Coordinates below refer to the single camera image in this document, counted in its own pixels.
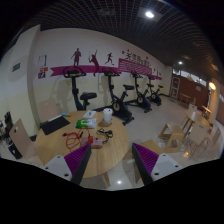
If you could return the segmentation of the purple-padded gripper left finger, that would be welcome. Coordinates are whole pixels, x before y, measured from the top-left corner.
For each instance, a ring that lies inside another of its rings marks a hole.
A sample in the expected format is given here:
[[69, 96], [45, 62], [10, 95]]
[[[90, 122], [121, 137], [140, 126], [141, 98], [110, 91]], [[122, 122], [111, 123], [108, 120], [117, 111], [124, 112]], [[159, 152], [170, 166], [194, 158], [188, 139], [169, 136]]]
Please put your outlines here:
[[79, 185], [91, 153], [91, 146], [84, 145], [66, 156], [56, 155], [43, 167], [43, 170]]

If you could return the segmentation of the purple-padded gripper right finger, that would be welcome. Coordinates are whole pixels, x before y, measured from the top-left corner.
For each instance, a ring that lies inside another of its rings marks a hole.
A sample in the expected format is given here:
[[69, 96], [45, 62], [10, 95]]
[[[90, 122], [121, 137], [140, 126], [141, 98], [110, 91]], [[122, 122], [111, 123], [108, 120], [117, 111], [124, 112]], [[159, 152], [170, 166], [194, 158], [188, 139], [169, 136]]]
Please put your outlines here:
[[182, 166], [168, 154], [157, 154], [136, 143], [132, 144], [132, 155], [144, 185], [182, 169]]

